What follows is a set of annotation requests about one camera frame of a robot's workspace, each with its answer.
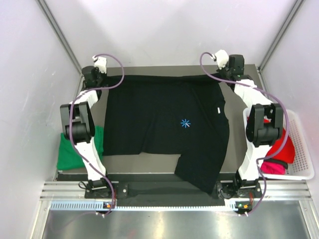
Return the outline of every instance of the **basket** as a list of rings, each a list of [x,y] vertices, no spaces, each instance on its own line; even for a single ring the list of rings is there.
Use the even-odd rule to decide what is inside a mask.
[[[250,109],[246,108],[243,112],[244,125],[246,128],[247,117],[249,117]],[[295,147],[295,160],[293,164],[288,164],[288,169],[285,175],[267,174],[264,173],[266,178],[271,179],[284,179],[284,180],[309,180],[315,175],[314,167],[310,159],[307,144],[302,133],[302,128],[297,115],[287,110],[290,130],[289,137],[291,138]]]

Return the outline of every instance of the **table surface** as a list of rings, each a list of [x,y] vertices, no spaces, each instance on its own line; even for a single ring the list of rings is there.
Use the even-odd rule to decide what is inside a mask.
[[[214,73],[216,66],[207,66]],[[108,75],[119,75],[119,68],[109,68]],[[154,75],[154,76],[186,76],[202,75],[199,66],[157,66],[157,67],[128,67],[125,68],[126,75]],[[245,65],[245,74],[250,75],[255,84],[261,88],[261,82],[255,65]],[[247,150],[245,131],[243,123],[243,110],[246,108],[242,100],[235,95],[225,84],[220,83],[225,97],[225,114],[229,120],[230,134],[227,153],[221,172],[236,172],[242,164]],[[95,125],[104,126],[108,91],[104,91],[98,103],[92,109]],[[173,173],[179,155],[147,154],[139,155],[116,155],[104,156],[103,164],[108,173]],[[67,173],[85,173],[85,168],[63,171]]]

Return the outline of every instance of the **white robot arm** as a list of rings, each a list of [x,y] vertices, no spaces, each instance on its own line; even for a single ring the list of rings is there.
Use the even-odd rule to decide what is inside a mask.
[[[231,187],[233,195],[244,195],[247,192],[256,190],[258,187],[259,171],[257,159],[264,158],[271,146],[282,135],[283,109],[279,104],[274,104],[260,91],[254,89],[257,87],[254,81],[250,76],[244,75],[244,58],[242,55],[228,56],[224,50],[220,50],[212,55],[212,58],[218,65],[218,74],[216,76],[226,80],[234,93],[250,109],[249,118],[244,119],[244,122],[247,122],[245,123],[247,152],[242,165],[236,172]],[[262,163],[263,160],[258,160],[259,167]],[[227,188],[224,190],[221,184],[217,185],[217,187],[219,187],[217,188],[219,193],[228,190]]]
[[[84,88],[99,87],[103,78],[106,77],[106,64],[105,57],[97,57],[94,60],[94,66],[87,66],[82,69],[84,76]],[[83,160],[88,173],[88,181],[90,189],[106,187],[105,180],[101,175],[96,172],[89,163],[99,170],[103,175],[106,175],[106,169],[101,163],[98,152],[94,143],[95,128],[90,109],[98,102],[101,96],[101,91],[86,91],[83,90],[79,95],[81,97],[74,103],[73,112],[73,126],[72,135],[75,148],[83,155],[89,162]],[[72,102],[60,107],[62,127],[64,136],[69,139],[69,119],[70,119],[70,106]]]

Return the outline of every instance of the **white wall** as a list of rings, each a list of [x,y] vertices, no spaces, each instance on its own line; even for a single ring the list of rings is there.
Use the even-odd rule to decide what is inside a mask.
[[[0,238],[30,233],[79,74],[34,0],[0,1]]]
[[[298,113],[315,167],[308,182],[319,211],[319,1],[307,0],[264,71],[271,93]]]
[[[260,64],[295,0],[47,0],[82,66],[113,53],[125,66],[198,65],[225,49]]]

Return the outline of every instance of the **black t-shirt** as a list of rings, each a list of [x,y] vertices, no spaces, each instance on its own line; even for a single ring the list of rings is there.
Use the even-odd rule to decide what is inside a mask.
[[[224,105],[207,76],[126,76],[109,91],[103,154],[181,154],[175,174],[211,193],[229,138]]]

